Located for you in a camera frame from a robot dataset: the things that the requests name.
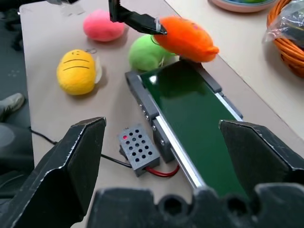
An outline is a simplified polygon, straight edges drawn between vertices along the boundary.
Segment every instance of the orange basket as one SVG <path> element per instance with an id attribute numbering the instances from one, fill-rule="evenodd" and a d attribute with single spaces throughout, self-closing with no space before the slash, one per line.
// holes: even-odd
<path id="1" fill-rule="evenodd" d="M 287 5 L 291 0 L 280 0 L 270 11 L 267 17 L 267 27 L 270 26 L 276 17 L 280 14 L 281 9 Z M 281 52 L 281 59 L 283 62 L 295 73 L 297 76 L 304 78 L 304 51 L 297 45 L 286 38 L 277 38 L 274 44 Z"/>

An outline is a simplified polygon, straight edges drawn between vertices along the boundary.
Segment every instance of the red wire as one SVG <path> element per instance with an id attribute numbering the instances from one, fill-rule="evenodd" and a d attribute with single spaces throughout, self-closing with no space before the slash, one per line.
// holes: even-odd
<path id="1" fill-rule="evenodd" d="M 173 177 L 180 170 L 180 166 L 177 165 L 176 169 L 173 172 L 169 172 L 169 173 L 159 172 L 159 171 L 157 171 L 155 169 L 152 169 L 150 167 L 146 167 L 146 170 L 149 173 L 152 173 L 153 175 L 158 176 L 158 177 Z"/>

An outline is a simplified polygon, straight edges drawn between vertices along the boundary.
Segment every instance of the green conveyor belt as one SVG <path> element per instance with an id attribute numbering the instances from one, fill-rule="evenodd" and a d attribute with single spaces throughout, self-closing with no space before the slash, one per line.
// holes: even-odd
<path id="1" fill-rule="evenodd" d="M 202 76 L 179 61 L 141 78 L 206 184 L 220 196 L 245 196 L 218 125 L 235 118 Z"/>

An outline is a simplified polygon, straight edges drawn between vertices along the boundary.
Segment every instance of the plastic bag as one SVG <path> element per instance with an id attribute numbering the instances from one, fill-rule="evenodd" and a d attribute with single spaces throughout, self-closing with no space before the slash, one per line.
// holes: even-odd
<path id="1" fill-rule="evenodd" d="M 267 29 L 263 42 L 287 38 L 304 48 L 304 0 L 292 0 Z"/>

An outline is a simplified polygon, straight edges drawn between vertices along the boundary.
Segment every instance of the stuffed animal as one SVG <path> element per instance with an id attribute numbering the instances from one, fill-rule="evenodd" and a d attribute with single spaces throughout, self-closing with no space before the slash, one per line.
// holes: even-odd
<path id="1" fill-rule="evenodd" d="M 154 35 L 154 38 L 169 52 L 194 62 L 212 61 L 219 52 L 209 34 L 192 21 L 170 16 L 160 19 L 160 23 L 168 34 Z"/>
<path id="2" fill-rule="evenodd" d="M 139 37 L 129 51 L 129 62 L 132 68 L 149 71 L 156 69 L 174 54 L 153 43 L 151 35 Z"/>
<path id="3" fill-rule="evenodd" d="M 101 9 L 86 17 L 83 28 L 89 38 L 102 42 L 115 40 L 124 33 L 124 24 L 112 22 L 109 12 Z"/>
<path id="4" fill-rule="evenodd" d="M 83 50 L 67 52 L 57 68 L 57 80 L 60 87 L 70 95 L 82 95 L 91 92 L 102 76 L 102 68 L 97 57 Z"/>

